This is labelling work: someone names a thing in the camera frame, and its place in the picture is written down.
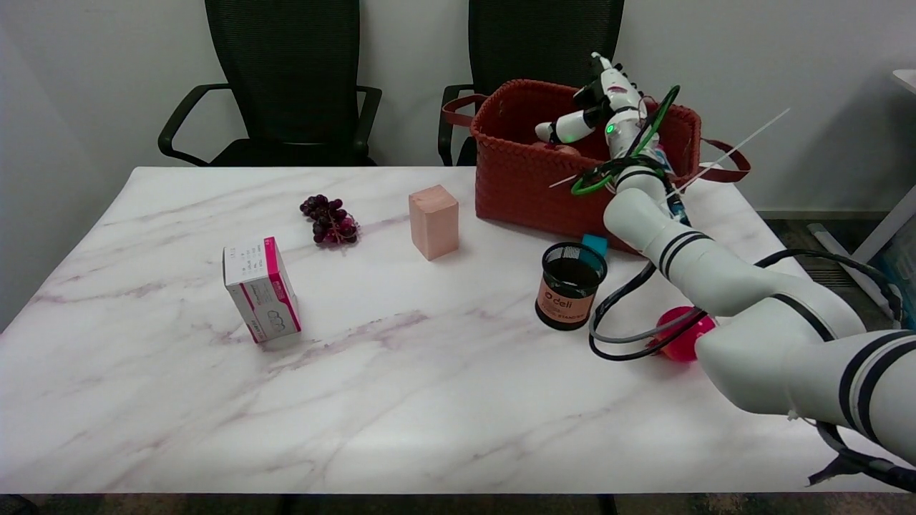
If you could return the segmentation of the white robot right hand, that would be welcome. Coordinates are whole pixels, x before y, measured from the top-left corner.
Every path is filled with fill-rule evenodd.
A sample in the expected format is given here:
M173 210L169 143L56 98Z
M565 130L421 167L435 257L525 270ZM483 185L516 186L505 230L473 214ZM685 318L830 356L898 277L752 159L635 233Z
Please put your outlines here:
M643 95L622 72L594 51L590 57L591 79L572 96L576 111L564 114L553 122L537 124L535 134L548 144L572 144L588 137L597 129L614 133L616 123L639 120L645 115Z

